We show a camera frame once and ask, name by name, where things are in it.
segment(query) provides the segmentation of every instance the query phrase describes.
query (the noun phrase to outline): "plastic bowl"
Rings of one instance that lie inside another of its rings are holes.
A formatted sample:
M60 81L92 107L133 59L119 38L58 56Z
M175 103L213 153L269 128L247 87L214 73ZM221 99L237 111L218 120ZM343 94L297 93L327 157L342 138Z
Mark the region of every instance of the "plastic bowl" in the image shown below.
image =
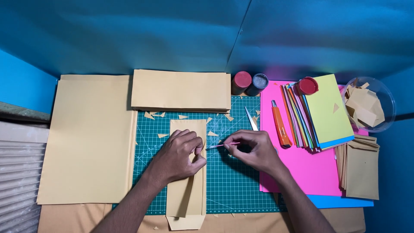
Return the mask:
M347 108L345 107L345 92L347 91L347 86L351 85L352 87L354 87L355 85L357 87L360 87L365 83L369 83L369 86L367 87L367 89L377 94L377 97L381 102L381 107L383 108L383 111L384 111L385 121L375 127L358 126L354 122L354 120L351 118L351 116L349 115L347 111ZM395 115L397 114L397 111L395 109L394 97L392 96L390 90L378 79L371 78L371 77L353 78L351 81L348 82L348 84L344 87L344 89L342 89L341 96L342 96L342 102L345 107L345 112L347 113L349 120L351 121L353 125L355 125L355 127L358 127L359 129L363 129L365 131L372 132L372 133L378 133L378 132L382 132L388 129L395 120Z

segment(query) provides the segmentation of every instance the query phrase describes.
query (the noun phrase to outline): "cutting mat grid lines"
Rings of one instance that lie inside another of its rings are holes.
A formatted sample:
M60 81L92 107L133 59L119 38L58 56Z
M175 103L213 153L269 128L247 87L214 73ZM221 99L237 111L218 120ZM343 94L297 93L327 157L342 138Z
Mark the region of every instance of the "cutting mat grid lines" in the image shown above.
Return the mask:
M207 123L207 132L219 135L207 136L206 146L218 145L224 139L239 129L251 129L244 107L251 116L257 116L260 110L260 97L231 97L229 121L224 114L217 113L188 113L166 112L165 117L155 116L155 120L144 117L144 112L138 113L137 138L135 146L135 161L132 183L135 184L152 160L168 140L168 136L159 138L158 134L169 134L170 120L185 119L212 120ZM259 191L259 172L228 155L228 151L219 147L207 150L207 214L213 213L260 213L286 211L286 205L278 206L272 193ZM155 197L148 208L147 215L164 215L166 212L167 187Z

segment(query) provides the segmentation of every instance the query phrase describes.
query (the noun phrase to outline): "scissors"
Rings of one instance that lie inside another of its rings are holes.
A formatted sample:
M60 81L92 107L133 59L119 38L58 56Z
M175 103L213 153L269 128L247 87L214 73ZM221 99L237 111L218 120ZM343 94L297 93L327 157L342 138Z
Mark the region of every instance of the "scissors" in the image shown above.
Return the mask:
M259 131L257 125L254 123L252 116L250 115L249 111L247 110L246 106L244 107L244 109L246 110L247 113L247 117L249 118L250 121L250 125L252 126L252 129L254 131Z

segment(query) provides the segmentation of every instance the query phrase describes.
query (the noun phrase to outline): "pink paper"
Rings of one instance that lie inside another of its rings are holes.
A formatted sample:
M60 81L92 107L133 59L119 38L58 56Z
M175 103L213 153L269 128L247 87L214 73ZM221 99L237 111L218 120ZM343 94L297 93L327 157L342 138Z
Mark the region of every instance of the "pink paper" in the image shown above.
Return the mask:
M280 85L287 83L291 82L269 81L269 85L261 92L260 129L268 132L273 146L279 152L280 159L288 167L293 178L305 194L341 196L334 149L310 153L307 149L298 148L296 145L289 149L282 149L280 146L274 126L271 100L275 100L279 107L285 130L289 139L293 142L292 131L280 91ZM357 133L368 135L368 132L363 130ZM260 172L259 182L260 191L280 192L276 182L265 172Z

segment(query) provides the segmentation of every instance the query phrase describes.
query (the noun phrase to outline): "cotton swab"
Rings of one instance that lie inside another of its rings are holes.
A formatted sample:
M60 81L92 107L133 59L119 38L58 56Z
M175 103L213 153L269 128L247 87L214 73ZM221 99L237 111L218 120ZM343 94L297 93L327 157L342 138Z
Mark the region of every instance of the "cotton swab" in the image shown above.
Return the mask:
M233 142L233 143L228 143L229 145L234 145L234 144L239 144L240 142ZM221 144L221 145L216 145L216 146L209 146L209 147L207 147L207 150L209 150L209 149L213 149L214 147L217 147L217 146L224 146L224 144Z

